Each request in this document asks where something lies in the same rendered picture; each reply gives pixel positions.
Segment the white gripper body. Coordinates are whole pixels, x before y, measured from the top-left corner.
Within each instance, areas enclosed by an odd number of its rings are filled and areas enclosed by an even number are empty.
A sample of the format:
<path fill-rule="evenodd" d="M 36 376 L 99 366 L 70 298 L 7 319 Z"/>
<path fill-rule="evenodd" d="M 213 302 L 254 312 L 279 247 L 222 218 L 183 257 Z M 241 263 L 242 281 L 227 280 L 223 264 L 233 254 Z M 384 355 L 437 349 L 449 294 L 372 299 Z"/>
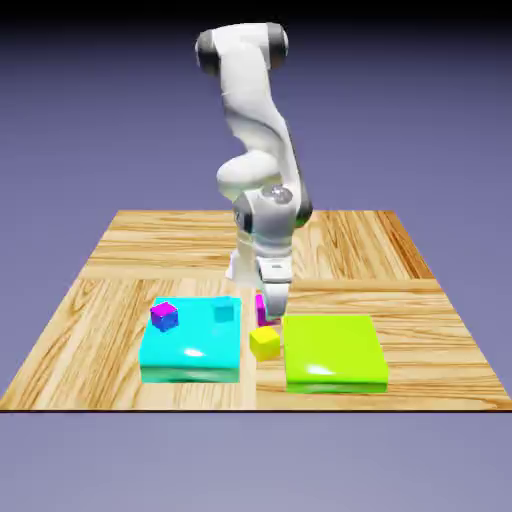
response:
<path fill-rule="evenodd" d="M 262 295 L 266 317 L 268 319 L 280 318 L 285 314 L 289 282 L 264 282 L 262 286 Z"/>

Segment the small magenta cube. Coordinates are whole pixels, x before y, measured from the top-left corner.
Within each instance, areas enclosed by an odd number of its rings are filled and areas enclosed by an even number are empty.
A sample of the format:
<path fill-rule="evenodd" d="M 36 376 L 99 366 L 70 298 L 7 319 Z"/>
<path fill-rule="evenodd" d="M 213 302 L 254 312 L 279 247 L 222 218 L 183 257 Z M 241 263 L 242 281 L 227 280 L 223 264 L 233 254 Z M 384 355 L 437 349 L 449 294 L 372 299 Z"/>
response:
<path fill-rule="evenodd" d="M 276 318 L 273 320 L 269 320 L 267 318 L 265 304 L 264 304 L 264 298 L 263 298 L 263 295 L 260 293 L 257 293 L 255 296 L 255 310 L 256 310 L 257 325 L 259 327 L 280 324 L 280 318 Z"/>

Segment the small yellow cube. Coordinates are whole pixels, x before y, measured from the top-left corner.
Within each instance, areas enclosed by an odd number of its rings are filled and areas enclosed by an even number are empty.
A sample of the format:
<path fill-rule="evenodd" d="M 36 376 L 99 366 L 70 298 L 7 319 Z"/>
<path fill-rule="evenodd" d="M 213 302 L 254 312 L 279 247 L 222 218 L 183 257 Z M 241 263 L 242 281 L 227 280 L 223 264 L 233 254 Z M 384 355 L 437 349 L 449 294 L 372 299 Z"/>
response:
<path fill-rule="evenodd" d="M 266 361 L 280 355 L 280 335 L 271 326 L 254 329 L 249 334 L 249 346 L 257 361 Z"/>

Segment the small purple cube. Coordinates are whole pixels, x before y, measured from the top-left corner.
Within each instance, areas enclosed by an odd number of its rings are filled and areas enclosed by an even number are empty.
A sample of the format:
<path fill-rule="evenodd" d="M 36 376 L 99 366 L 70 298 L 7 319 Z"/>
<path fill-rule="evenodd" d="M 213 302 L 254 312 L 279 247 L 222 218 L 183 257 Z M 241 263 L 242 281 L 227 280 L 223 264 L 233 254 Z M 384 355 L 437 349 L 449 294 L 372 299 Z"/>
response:
<path fill-rule="evenodd" d="M 153 306 L 150 316 L 152 325 L 161 332 L 166 332 L 179 324 L 178 309 L 169 302 Z"/>

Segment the large lime green box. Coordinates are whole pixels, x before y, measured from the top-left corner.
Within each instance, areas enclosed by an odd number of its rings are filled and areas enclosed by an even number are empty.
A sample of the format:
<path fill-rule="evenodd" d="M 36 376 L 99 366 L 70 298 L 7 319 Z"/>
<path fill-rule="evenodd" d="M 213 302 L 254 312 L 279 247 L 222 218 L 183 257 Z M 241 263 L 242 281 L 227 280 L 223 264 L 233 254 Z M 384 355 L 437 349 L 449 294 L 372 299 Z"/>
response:
<path fill-rule="evenodd" d="M 283 319 L 290 393 L 384 393 L 389 369 L 368 315 L 290 315 Z"/>

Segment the large cyan box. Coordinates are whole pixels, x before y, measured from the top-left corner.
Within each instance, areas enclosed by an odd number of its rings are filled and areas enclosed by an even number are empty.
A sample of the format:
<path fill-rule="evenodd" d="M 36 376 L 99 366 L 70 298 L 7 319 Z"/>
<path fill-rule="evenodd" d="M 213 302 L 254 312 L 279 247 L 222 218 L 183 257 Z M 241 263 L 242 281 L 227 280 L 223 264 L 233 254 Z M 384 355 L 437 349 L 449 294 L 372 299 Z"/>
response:
<path fill-rule="evenodd" d="M 139 348 L 144 383 L 237 383 L 240 376 L 241 300 L 232 296 L 158 297 L 152 307 L 169 302 L 179 324 L 161 332 L 151 316 Z M 216 322 L 215 304 L 232 303 L 234 319 Z"/>

